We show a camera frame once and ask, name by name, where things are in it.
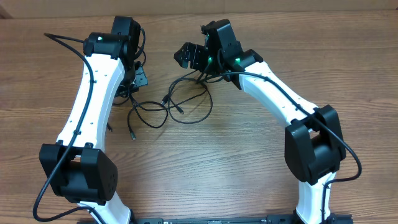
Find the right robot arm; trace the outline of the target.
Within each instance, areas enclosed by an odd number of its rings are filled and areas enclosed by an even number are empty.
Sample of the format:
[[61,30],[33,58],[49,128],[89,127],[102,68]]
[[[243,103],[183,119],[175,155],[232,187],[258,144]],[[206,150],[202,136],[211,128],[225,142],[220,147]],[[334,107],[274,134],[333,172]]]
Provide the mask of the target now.
[[200,71],[199,82],[221,77],[257,99],[285,129],[285,162],[298,179],[298,204],[291,215],[269,215],[266,223],[352,223],[329,209],[331,181],[346,157],[337,112],[319,108],[277,78],[254,50],[243,50],[227,19],[201,27],[203,45],[186,42],[174,53],[183,68]]

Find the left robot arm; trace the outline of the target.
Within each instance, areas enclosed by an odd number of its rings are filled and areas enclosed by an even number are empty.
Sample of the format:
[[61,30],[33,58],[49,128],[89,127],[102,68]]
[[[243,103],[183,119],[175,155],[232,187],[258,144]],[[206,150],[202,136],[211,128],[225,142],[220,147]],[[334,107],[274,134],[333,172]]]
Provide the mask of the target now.
[[[115,97],[129,98],[148,84],[138,57],[145,32],[131,17],[116,16],[111,32],[92,32],[83,52],[71,51],[83,63],[83,74],[67,123],[53,144],[43,144],[39,161],[47,176],[32,209],[38,222],[51,222],[86,210],[97,223],[135,223],[130,208],[116,192],[118,168],[105,154],[104,140]],[[38,214],[47,188],[77,204],[53,217]]]

